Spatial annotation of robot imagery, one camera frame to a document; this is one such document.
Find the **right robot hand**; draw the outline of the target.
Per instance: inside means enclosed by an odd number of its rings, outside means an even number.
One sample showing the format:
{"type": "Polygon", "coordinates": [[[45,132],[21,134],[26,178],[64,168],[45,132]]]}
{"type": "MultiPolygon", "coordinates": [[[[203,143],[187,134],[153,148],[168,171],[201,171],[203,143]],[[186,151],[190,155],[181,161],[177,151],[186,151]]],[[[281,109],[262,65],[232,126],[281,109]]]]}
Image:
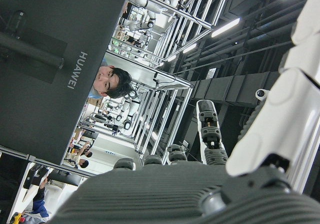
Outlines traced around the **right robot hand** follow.
{"type": "Polygon", "coordinates": [[[179,146],[169,164],[129,159],[87,179],[52,224],[317,224],[320,204],[303,194],[320,146],[320,0],[307,0],[261,110],[228,156],[213,102],[197,103],[201,162],[179,146]]]}

